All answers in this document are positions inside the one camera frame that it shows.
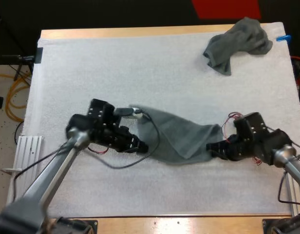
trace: table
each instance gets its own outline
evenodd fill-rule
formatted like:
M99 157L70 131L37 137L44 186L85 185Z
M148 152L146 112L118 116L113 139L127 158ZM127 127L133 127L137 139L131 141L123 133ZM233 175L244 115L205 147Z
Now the table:
M42 30L43 39L77 39L77 38L109 38L138 37L169 34L190 34L201 32L226 31L233 25L196 25L174 27L144 28L104 28L104 29L63 29ZM100 234L119 233L246 233L262 234L262 219L284 218L281 216L172 216L172 217L126 217L97 218Z

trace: gray towel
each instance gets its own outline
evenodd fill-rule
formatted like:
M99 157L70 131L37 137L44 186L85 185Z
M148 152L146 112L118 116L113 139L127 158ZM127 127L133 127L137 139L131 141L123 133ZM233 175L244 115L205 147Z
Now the gray towel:
M191 164L212 159L206 144L223 139L221 128L215 125L198 125L178 116L145 106L133 106L146 111L160 133L160 145L152 158L168 164ZM139 138L149 145L149 152L158 143L157 132L146 117L137 122Z
M230 57L245 51L252 55L265 55L272 47L267 33L258 20L245 17L224 34L214 36L203 55L209 59L208 65L215 71L230 76Z

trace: metal bracket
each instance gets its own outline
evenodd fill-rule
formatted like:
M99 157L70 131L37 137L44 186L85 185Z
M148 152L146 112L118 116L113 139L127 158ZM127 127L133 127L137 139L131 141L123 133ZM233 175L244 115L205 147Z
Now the metal bracket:
M11 175L11 183L9 185L7 204L12 201L13 197L13 186L12 181L16 173L22 171L23 168L28 167L32 163L39 160L39 153L43 142L41 136L19 136L18 145L15 154L15 161L13 168L3 168L2 172ZM18 178L17 181L17 197L22 197L24 192L33 183L38 175L37 167L33 167L28 170L24 176Z

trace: black mount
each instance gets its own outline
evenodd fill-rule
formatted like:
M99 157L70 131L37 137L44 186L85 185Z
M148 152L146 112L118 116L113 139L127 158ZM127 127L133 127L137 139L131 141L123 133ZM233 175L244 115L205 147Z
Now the black mount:
M90 141L105 147L125 153L146 153L148 146L129 132L126 126L119 126L120 115L114 114L115 107L106 101L93 99L87 115L73 115L66 128L68 134L71 128L88 132Z
M239 161L258 157L264 163L273 165L274 153L284 145L292 145L290 137L280 129L269 132L260 113L254 112L234 120L236 135L228 140L206 145L213 157Z

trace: black cable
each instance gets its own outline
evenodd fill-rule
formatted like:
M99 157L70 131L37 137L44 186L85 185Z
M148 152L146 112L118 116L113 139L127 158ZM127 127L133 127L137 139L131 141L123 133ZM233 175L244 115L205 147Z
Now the black cable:
M14 179L13 179L13 188L14 188L14 189L13 189L13 190L14 190L13 192L14 192L14 194L13 194L13 201L12 201L12 202L15 201L16 195L17 195L17 187L16 187L16 180L17 180L17 178L18 178L19 176L21 176L23 173L25 173L26 171L28 171L29 169L31 169L32 167L34 167L35 165L37 165L37 164L39 164L40 162L44 161L45 159L51 157L52 155L55 154L54 157L56 157L57 154L59 153L59 151L63 149L63 146L64 146L66 143L67 143L67 142L63 143L63 144L59 147L59 149L57 149L57 150L51 152L50 154L48 154L48 155L46 155L45 157L39 159L39 160L36 161L35 163L32 163L30 166L28 166L28 167L26 167L25 169L23 169L21 172L19 172L19 173L14 177Z
M141 159L137 160L136 162L133 162L133 163L128 164L128 165L125 165L125 166L119 166L119 167L118 167L118 166L110 165L110 164L107 163L105 160L103 160L103 159L101 159L99 156L95 155L94 157L95 157L98 161L100 161L102 164L104 164L105 166L107 166L107 167L109 167L109 168L112 168L112 169L125 169L125 168L131 167L131 166L133 166L133 165L136 165L137 163L141 162L142 160L144 160L144 159L150 157L150 156L157 150L157 148L159 147L160 142L161 142L159 129L158 129L158 127L156 126L156 124L154 123L154 121L153 121L153 119L151 118L151 116L150 116L146 111L141 110L141 112L142 112L143 114L145 114L146 117L152 122L152 124L153 124L153 126L154 126L154 128L155 128L155 130L156 130L158 143L157 143L157 145L155 146L155 148L154 148L148 155L142 157Z
M22 78L24 78L20 73L22 73L23 75L27 75L25 72L23 72L23 71L18 71L16 68L14 68L12 65L8 65L8 66L10 66L12 69L14 69L16 72L18 72L18 74L22 77Z
M266 126L266 128L269 129L269 130L271 130L271 131L273 131L273 132L275 131L274 129L272 129L272 128L268 127L268 126ZM294 145L296 145L297 147L300 148L300 145L298 145L297 143L295 143L294 141L292 141L291 138L290 138L290 140L291 140L292 144L294 144Z
M23 122L24 122L24 121L20 122L20 123L18 124L17 128L15 129L14 141L15 141L15 144L16 144L16 145L18 145L18 142L17 142L17 139L16 139L16 137L17 137L17 131L18 131L19 127L23 124Z
M284 173L283 173L283 176L282 176L282 178L281 178L281 182L280 182L280 186L279 186L279 192L278 192L278 202L285 203L285 204L295 204L295 205L300 205L300 202L283 201L283 200L280 199L281 191L282 191L282 185L283 185L283 181L284 181L284 179L285 179L286 174L287 174L287 172L284 172Z

